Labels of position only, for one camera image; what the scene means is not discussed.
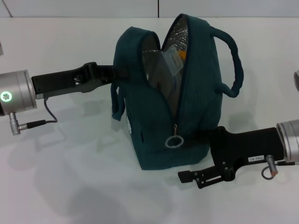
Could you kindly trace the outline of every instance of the label sticker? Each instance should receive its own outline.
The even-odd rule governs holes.
[[[252,156],[252,157],[248,157],[248,162],[255,162],[264,159],[265,159],[264,155]]]

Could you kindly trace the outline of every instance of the teal bag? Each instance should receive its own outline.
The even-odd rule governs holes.
[[[223,40],[231,50],[235,67],[231,89],[221,81],[214,37]],[[162,50],[170,46],[181,52],[186,50],[175,114],[164,95],[148,82],[154,58],[161,50],[156,33],[130,27],[116,45],[114,67],[119,72],[126,70],[129,78],[111,85],[112,117],[121,120],[126,106],[134,149],[145,170],[200,162],[207,155],[208,144],[168,148],[165,141],[174,132],[188,139],[195,131],[215,129],[221,116],[222,94],[237,97],[243,83],[236,43],[230,35],[206,21],[179,15]]]

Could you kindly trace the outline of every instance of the bag strap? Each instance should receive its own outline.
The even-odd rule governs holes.
[[[116,82],[111,83],[111,100],[112,100],[112,117],[115,120],[120,121],[121,116],[123,115],[126,105],[125,105],[125,96],[126,93],[123,88],[118,89],[118,85]]]
[[[219,38],[220,40],[224,41],[228,45],[233,57],[233,62],[235,67],[235,81],[233,83],[233,87],[230,89],[226,84],[219,83],[216,86],[216,90],[226,94],[229,97],[235,98],[239,95],[240,88],[242,87],[243,80],[244,80],[244,72],[238,55],[238,47],[234,39],[229,34],[219,29],[211,27],[211,36]]]

